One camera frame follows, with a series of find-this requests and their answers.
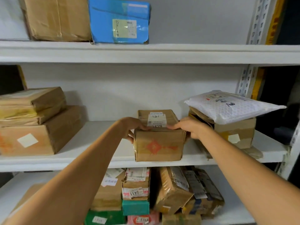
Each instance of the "pink box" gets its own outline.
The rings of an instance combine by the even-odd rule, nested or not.
[[[129,225],[157,225],[159,224],[159,212],[152,211],[150,215],[129,215]]]

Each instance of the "shelf board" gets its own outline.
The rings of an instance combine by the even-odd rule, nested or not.
[[[204,220],[203,225],[253,223],[254,219],[230,187],[218,166],[201,166],[206,170],[225,199],[225,206],[215,219]],[[13,210],[25,192],[35,183],[43,183],[57,172],[19,173],[0,189],[0,223]]]
[[[300,45],[0,41],[0,63],[300,64]]]
[[[62,170],[94,142],[113,121],[89,121],[56,155],[5,157],[0,156],[0,172],[11,171],[50,171]],[[287,153],[286,146],[276,140],[255,131],[253,146],[263,153],[262,163],[281,162]],[[135,162],[133,145],[121,140],[109,168],[143,167],[143,166],[186,166],[214,165],[214,159],[207,159],[200,152],[193,140],[184,147],[183,157],[173,162]]]

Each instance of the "forearm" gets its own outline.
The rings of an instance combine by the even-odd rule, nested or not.
[[[115,122],[40,189],[8,224],[80,225],[124,133],[123,124]]]
[[[300,191],[276,173],[199,125],[198,138],[258,224],[298,224]]]

